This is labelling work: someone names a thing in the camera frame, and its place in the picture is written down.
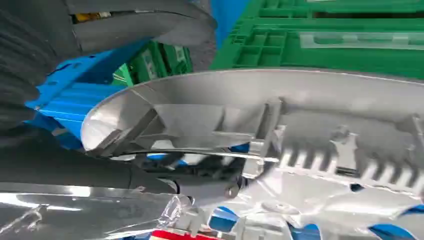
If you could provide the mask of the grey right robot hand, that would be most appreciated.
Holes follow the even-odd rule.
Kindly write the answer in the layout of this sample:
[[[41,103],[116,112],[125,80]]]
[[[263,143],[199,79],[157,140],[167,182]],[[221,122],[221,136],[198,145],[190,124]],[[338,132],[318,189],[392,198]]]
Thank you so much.
[[[0,3],[0,190],[29,193],[66,186],[176,194],[167,182],[124,161],[135,131],[108,135],[89,153],[61,147],[46,130],[27,124],[43,85],[63,61],[148,38],[176,36],[202,43],[216,28],[208,13],[185,0],[3,0]]]

